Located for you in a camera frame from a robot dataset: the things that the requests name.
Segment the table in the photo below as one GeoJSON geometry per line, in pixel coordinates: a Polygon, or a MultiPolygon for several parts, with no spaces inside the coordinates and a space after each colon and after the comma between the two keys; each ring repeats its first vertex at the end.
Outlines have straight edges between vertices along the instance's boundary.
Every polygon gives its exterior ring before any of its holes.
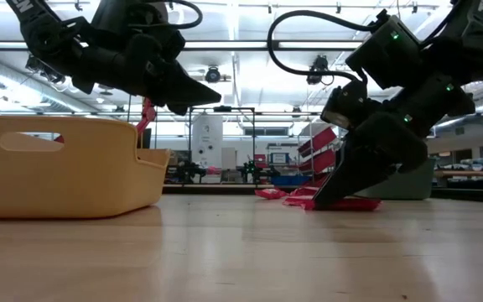
{"type": "Polygon", "coordinates": [[[438,185],[443,188],[448,186],[448,179],[454,176],[483,176],[483,171],[434,171],[434,177],[437,178],[438,185]]]}
{"type": "Polygon", "coordinates": [[[0,221],[0,301],[483,301],[483,203],[303,212],[165,195],[112,219],[0,221]]]}

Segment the black cable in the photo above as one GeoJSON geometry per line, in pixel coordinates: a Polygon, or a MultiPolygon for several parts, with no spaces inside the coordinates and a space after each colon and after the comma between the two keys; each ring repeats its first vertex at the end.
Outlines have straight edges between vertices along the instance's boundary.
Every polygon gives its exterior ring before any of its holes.
{"type": "Polygon", "coordinates": [[[323,20],[337,23],[339,25],[347,27],[348,29],[354,29],[358,31],[372,31],[373,29],[376,28],[376,25],[369,25],[369,26],[359,25],[359,24],[345,21],[335,16],[331,16],[327,13],[319,13],[319,12],[313,12],[309,10],[299,10],[299,11],[285,13],[279,16],[275,21],[273,21],[272,25],[269,28],[269,31],[267,32],[267,52],[269,53],[269,56],[272,59],[273,63],[275,63],[280,69],[298,76],[342,76],[351,81],[356,81],[357,77],[344,71],[295,70],[293,68],[290,68],[284,65],[283,63],[281,63],[281,61],[278,60],[277,56],[275,55],[275,50],[273,49],[273,31],[282,21],[286,20],[287,18],[298,17],[298,16],[321,18],[323,20]]]}
{"type": "Polygon", "coordinates": [[[128,27],[134,28],[134,29],[150,29],[150,28],[155,28],[155,27],[161,27],[161,26],[169,26],[170,28],[173,29],[192,29],[193,27],[199,25],[202,22],[202,12],[200,9],[194,5],[193,3],[187,2],[185,0],[146,0],[145,3],[136,3],[133,5],[130,5],[128,10],[134,11],[134,10],[149,10],[153,11],[156,10],[155,7],[150,6],[150,3],[178,3],[181,5],[184,5],[188,8],[193,9],[197,13],[197,19],[193,22],[190,23],[184,23],[184,24],[171,24],[171,23],[158,23],[158,24],[129,24],[128,27]]]}
{"type": "Polygon", "coordinates": [[[130,111],[132,109],[132,95],[127,100],[127,122],[130,122],[130,111]]]}
{"type": "Polygon", "coordinates": [[[396,7],[398,8],[398,18],[402,20],[402,14],[400,13],[400,0],[396,0],[396,7]]]}
{"type": "Polygon", "coordinates": [[[324,80],[320,81],[320,83],[324,84],[325,86],[331,86],[333,85],[333,83],[335,83],[335,76],[332,75],[333,78],[331,79],[331,83],[327,84],[327,83],[324,83],[324,80]]]}
{"type": "Polygon", "coordinates": [[[458,12],[458,6],[462,3],[462,1],[458,1],[450,10],[450,13],[444,17],[443,21],[435,28],[435,30],[426,38],[423,42],[420,43],[420,49],[424,49],[430,44],[434,42],[434,37],[437,35],[441,30],[443,30],[444,26],[449,22],[450,18],[453,18],[458,12]]]}
{"type": "Polygon", "coordinates": [[[35,72],[33,72],[32,74],[28,75],[28,76],[25,78],[25,80],[23,80],[21,83],[19,83],[19,84],[18,84],[18,86],[21,86],[21,85],[23,85],[23,84],[24,84],[26,81],[31,80],[31,79],[33,78],[33,76],[34,76],[34,75],[36,75],[37,73],[38,73],[38,71],[35,71],[35,72]]]}

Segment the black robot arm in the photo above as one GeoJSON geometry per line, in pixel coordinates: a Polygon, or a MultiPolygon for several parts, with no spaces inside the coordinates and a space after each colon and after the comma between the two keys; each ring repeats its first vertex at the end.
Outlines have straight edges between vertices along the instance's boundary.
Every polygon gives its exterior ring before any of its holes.
{"type": "MultiPolygon", "coordinates": [[[[391,174],[416,169],[428,157],[423,139],[436,122],[447,114],[475,111],[471,96],[461,86],[483,81],[483,0],[454,0],[452,4],[449,15],[422,42],[385,10],[364,28],[321,13],[313,15],[371,32],[371,37],[346,59],[361,80],[347,76],[351,82],[331,92],[321,114],[322,120],[347,129],[348,134],[340,165],[315,196],[316,209],[376,185],[391,174]],[[400,86],[402,90],[391,100],[373,101],[367,97],[365,72],[382,89],[400,86]]],[[[343,76],[333,70],[294,71],[343,76]]]]}
{"type": "Polygon", "coordinates": [[[168,24],[154,0],[102,0],[88,23],[78,17],[61,21],[44,0],[7,0],[29,51],[75,87],[91,93],[96,83],[147,96],[155,105],[185,114],[187,107],[218,102],[221,95],[191,79],[176,60],[185,40],[168,24]]]}

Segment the red shelf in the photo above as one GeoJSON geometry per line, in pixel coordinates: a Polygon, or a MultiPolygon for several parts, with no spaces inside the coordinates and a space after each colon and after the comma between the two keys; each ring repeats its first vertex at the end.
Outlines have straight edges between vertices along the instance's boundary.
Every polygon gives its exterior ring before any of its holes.
{"type": "Polygon", "coordinates": [[[299,171],[310,171],[313,170],[314,173],[320,173],[324,169],[335,164],[336,156],[335,151],[329,149],[316,156],[314,156],[314,168],[312,166],[313,159],[308,159],[299,166],[299,171]]]}
{"type": "Polygon", "coordinates": [[[305,158],[333,142],[335,139],[336,134],[333,132],[333,129],[326,128],[312,138],[312,149],[310,148],[310,140],[308,140],[298,148],[299,154],[305,158]]]}

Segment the yellow plastic basket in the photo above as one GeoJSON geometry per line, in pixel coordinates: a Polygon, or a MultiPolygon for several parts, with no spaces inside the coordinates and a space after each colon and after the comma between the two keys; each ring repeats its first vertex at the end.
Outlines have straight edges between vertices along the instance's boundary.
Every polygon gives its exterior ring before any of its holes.
{"type": "Polygon", "coordinates": [[[137,139],[125,122],[0,117],[0,218],[97,218],[156,203],[169,151],[136,150],[137,139]]]}

